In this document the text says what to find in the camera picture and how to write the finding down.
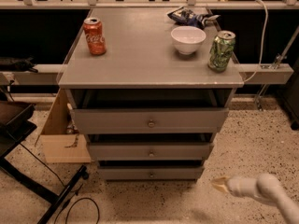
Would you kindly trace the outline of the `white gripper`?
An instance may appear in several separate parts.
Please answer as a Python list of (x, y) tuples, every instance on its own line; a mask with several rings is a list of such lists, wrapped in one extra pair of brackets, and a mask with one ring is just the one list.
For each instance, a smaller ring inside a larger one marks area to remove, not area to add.
[(222, 176), (211, 180), (212, 186), (223, 193), (230, 193), (235, 197), (255, 198), (258, 194), (257, 180), (243, 176)]

